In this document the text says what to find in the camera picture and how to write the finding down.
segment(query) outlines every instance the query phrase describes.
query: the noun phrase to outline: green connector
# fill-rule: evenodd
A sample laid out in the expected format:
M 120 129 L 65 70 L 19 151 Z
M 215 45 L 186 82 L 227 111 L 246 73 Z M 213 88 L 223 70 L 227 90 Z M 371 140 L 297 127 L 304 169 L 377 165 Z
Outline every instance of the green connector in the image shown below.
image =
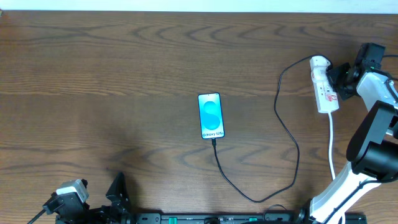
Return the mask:
M 169 218 L 169 224 L 177 224 L 177 218 Z

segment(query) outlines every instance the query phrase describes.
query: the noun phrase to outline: black cable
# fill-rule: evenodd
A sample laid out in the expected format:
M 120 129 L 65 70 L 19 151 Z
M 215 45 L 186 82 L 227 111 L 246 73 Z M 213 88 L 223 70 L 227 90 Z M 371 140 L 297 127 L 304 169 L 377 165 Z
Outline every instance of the black cable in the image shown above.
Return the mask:
M 280 205 L 280 204 L 271 205 L 270 207 L 268 207 L 268 208 L 264 211 L 264 214 L 262 215 L 262 219 L 263 219 L 264 221 L 266 221 L 266 214 L 267 214 L 267 212 L 268 212 L 270 209 L 275 208 L 275 207 L 282 207 L 282 208 L 284 208 L 284 210 L 287 210 L 283 205 Z
M 329 217 L 325 220 L 325 222 L 323 224 L 327 224 L 330 219 L 336 214 L 336 212 L 338 212 L 339 209 L 341 209 L 345 203 L 347 203 L 352 197 L 354 197 L 354 195 L 361 190 L 366 184 L 386 184 L 386 183 L 391 183 L 398 180 L 398 175 L 396 175 L 395 177 L 388 179 L 388 180 L 368 180 L 368 181 L 364 181 L 361 184 L 359 184 L 357 186 L 357 188 L 349 195 L 347 196 L 333 211 L 332 213 L 329 215 Z
M 41 210 L 31 221 L 29 221 L 27 224 L 32 224 L 35 222 L 38 218 L 40 218 L 43 214 L 45 213 L 45 210 Z
M 218 169 L 220 170 L 221 175 L 224 177 L 224 179 L 225 179 L 237 192 L 239 192 L 239 194 L 241 194 L 244 198 L 248 199 L 248 200 L 251 201 L 251 202 L 254 202 L 254 203 L 262 203 L 262 202 L 265 202 L 266 200 L 270 199 L 271 197 L 273 197 L 273 196 L 275 196 L 275 195 L 277 195 L 277 194 L 279 194 L 279 193 L 281 193 L 281 192 L 283 192 L 283 191 L 285 191 L 285 190 L 291 188 L 291 187 L 294 185 L 295 181 L 296 181 L 297 172 L 299 171 L 299 163 L 300 163 L 300 148 L 299 148 L 299 144 L 297 144 L 297 141 L 294 139 L 292 133 L 290 133 L 290 131 L 286 128 L 285 124 L 283 123 L 282 119 L 279 117 L 278 112 L 277 112 L 277 110 L 276 110 L 276 103 L 277 103 L 278 95 L 279 95 L 279 92 L 280 92 L 280 84 L 282 83 L 282 76 L 284 75 L 284 73 L 285 73 L 288 69 L 290 69 L 291 67 L 293 67 L 294 65 L 296 65 L 296 64 L 298 64 L 298 63 L 300 63 L 300 62 L 303 62 L 304 60 L 310 59 L 310 58 L 312 58 L 312 57 L 314 57 L 314 56 L 322 56 L 322 57 L 325 57 L 324 55 L 321 55 L 321 54 L 310 55 L 310 56 L 308 56 L 308 57 L 305 57 L 305 58 L 299 60 L 298 62 L 295 62 L 295 63 L 289 65 L 287 68 L 285 68 L 285 69 L 283 70 L 283 72 L 280 74 L 280 77 L 279 77 L 278 89 L 277 89 L 277 91 L 276 91 L 275 100 L 274 100 L 274 111 L 275 111 L 275 115 L 278 117 L 279 122 L 282 124 L 282 126 L 283 126 L 284 129 L 285 129 L 285 131 L 286 131 L 287 134 L 290 136 L 290 138 L 293 140 L 293 142 L 294 142 L 294 144 L 296 145 L 296 148 L 297 148 L 297 163 L 296 163 L 296 168 L 295 168 L 295 172 L 294 172 L 293 181 L 292 181 L 292 183 L 291 183 L 290 185 L 288 185 L 287 187 L 284 187 L 283 189 L 277 190 L 276 192 L 270 194 L 269 196 L 267 196 L 266 198 L 261 199 L 261 200 L 253 200 L 253 199 L 249 198 L 249 197 L 246 196 L 242 191 L 240 191 L 234 184 L 232 184 L 232 182 L 227 178 L 227 176 L 225 176 L 225 174 L 224 174 L 224 172 L 223 172 L 223 169 L 221 168 L 220 162 L 219 162 L 219 160 L 218 160 L 218 156 L 217 156 L 216 139 L 212 139 L 212 140 L 211 140 L 211 143 L 212 143 L 213 148 L 214 148 L 214 155 L 215 155 L 215 157 L 216 157 L 217 166 L 218 166 Z M 333 64 L 332 64 L 331 60 L 329 60 L 327 57 L 325 57 L 325 58 L 330 62 L 330 65 L 328 66 L 328 69 L 329 69 L 329 68 L 333 68 Z
M 389 75 L 389 78 L 387 79 L 387 81 L 385 82 L 386 84 L 386 88 L 388 90 L 388 92 L 390 92 L 391 96 L 393 97 L 393 99 L 398 102 L 398 96 L 396 95 L 395 91 L 393 90 L 393 87 L 391 87 L 391 81 L 398 81 L 398 78 L 393 78 Z
M 383 55 L 383 58 L 386 58 L 386 57 L 398 57 L 398 55 Z

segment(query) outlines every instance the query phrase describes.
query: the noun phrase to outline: black mount bracket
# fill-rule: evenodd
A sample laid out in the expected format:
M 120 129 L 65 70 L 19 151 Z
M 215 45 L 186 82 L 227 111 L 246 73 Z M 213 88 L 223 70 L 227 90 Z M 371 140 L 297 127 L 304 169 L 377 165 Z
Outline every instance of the black mount bracket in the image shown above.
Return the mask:
M 326 75 L 330 85 L 338 92 L 342 100 L 358 95 L 356 86 L 366 72 L 377 72 L 388 76 L 388 73 L 380 71 L 385 49 L 385 47 L 374 43 L 362 44 L 353 68 L 349 63 L 344 63 L 327 71 Z
M 119 173 L 113 181 L 106 198 L 111 201 L 111 206 L 89 209 L 87 203 L 82 203 L 75 192 L 57 195 L 53 193 L 51 198 L 43 205 L 48 215 L 57 213 L 57 224 L 80 223 L 135 223 L 134 216 L 130 214 L 130 198 L 126 190 L 126 181 L 123 173 Z

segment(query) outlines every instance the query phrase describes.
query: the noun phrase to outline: black charging cable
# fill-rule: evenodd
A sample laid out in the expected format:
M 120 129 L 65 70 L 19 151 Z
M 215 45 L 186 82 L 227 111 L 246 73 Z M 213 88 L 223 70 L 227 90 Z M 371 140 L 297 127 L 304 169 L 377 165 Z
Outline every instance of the black charging cable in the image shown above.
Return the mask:
M 275 208 L 275 207 L 280 207 L 280 208 L 283 208 L 285 211 L 287 211 L 287 209 L 286 209 L 283 205 L 280 205 L 280 204 L 271 205 L 271 206 L 268 207 L 268 208 L 264 211 L 264 213 L 262 214 L 262 219 L 263 219 L 264 221 L 267 221 L 266 215 L 267 215 L 268 211 L 269 211 L 270 209 L 272 209 L 272 208 Z
M 31 221 L 29 221 L 27 224 L 32 224 L 35 222 L 38 218 L 40 218 L 43 214 L 45 213 L 45 210 L 41 210 Z
M 383 58 L 386 58 L 386 57 L 398 57 L 398 55 L 383 55 Z
M 283 192 L 283 191 L 285 191 L 285 190 L 291 188 L 291 187 L 294 185 L 295 181 L 296 181 L 297 172 L 299 171 L 299 163 L 300 163 L 300 148 L 299 148 L 299 144 L 297 144 L 297 141 L 294 139 L 292 133 L 290 133 L 290 131 L 286 128 L 285 124 L 283 123 L 282 119 L 279 117 L 278 112 L 277 112 L 277 110 L 276 110 L 276 103 L 277 103 L 277 100 L 278 100 L 278 96 L 279 96 L 279 92 L 280 92 L 280 84 L 282 83 L 282 77 L 283 77 L 284 73 L 285 73 L 288 69 L 290 69 L 291 67 L 293 67 L 294 65 L 296 65 L 296 64 L 298 64 L 298 63 L 300 63 L 300 62 L 303 62 L 303 61 L 305 61 L 305 60 L 307 60 L 307 59 L 310 59 L 310 58 L 312 58 L 312 57 L 314 57 L 314 56 L 322 56 L 322 57 L 325 57 L 325 56 L 322 55 L 322 54 L 310 55 L 310 56 L 308 56 L 308 57 L 305 57 L 305 58 L 303 58 L 303 59 L 300 59 L 299 61 L 297 61 L 297 62 L 295 62 L 295 63 L 289 65 L 287 68 L 285 68 L 285 69 L 282 71 L 282 73 L 281 73 L 280 76 L 279 76 L 278 89 L 277 89 L 277 91 L 276 91 L 275 100 L 274 100 L 274 112 L 275 112 L 275 115 L 277 116 L 279 122 L 280 122 L 281 125 L 284 127 L 285 131 L 286 131 L 287 134 L 290 136 L 290 138 L 292 139 L 292 141 L 294 142 L 294 144 L 296 145 L 296 148 L 297 148 L 297 163 L 296 163 L 296 168 L 295 168 L 295 172 L 294 172 L 293 181 L 292 181 L 292 183 L 291 183 L 290 185 L 284 187 L 283 189 L 277 190 L 276 192 L 270 194 L 269 196 L 267 196 L 266 198 L 261 199 L 261 200 L 253 200 L 253 199 L 249 198 L 249 197 L 248 197 L 247 195 L 245 195 L 242 191 L 240 191 L 240 190 L 227 178 L 227 176 L 225 176 L 225 174 L 224 174 L 224 172 L 223 172 L 223 169 L 221 168 L 220 162 L 219 162 L 219 160 L 218 160 L 218 156 L 217 156 L 217 150 L 216 150 L 216 145 L 217 145 L 217 143 L 216 143 L 216 139 L 213 138 L 213 139 L 211 140 L 211 144 L 213 145 L 213 149 L 214 149 L 214 155 L 215 155 L 215 157 L 216 157 L 217 166 L 218 166 L 218 169 L 220 170 L 221 175 L 224 177 L 224 179 L 225 179 L 237 192 L 239 192 L 239 194 L 241 194 L 244 198 L 248 199 L 248 200 L 251 201 L 251 202 L 254 202 L 254 203 L 262 203 L 262 202 L 265 202 L 266 200 L 270 199 L 271 197 L 273 197 L 273 196 L 275 196 L 275 195 L 277 195 L 277 194 L 279 194 L 279 193 L 281 193 L 281 192 Z M 330 62 L 330 65 L 329 65 L 329 67 L 328 67 L 328 70 L 331 69 L 331 68 L 333 68 L 333 64 L 332 64 L 331 60 L 329 60 L 327 57 L 325 57 L 325 58 Z

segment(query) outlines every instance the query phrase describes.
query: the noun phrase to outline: white wall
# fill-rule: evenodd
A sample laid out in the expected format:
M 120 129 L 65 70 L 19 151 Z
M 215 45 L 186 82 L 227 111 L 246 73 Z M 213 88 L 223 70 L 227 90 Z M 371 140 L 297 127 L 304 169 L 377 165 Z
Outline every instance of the white wall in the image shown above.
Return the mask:
M 0 0 L 3 10 L 398 13 L 398 0 Z

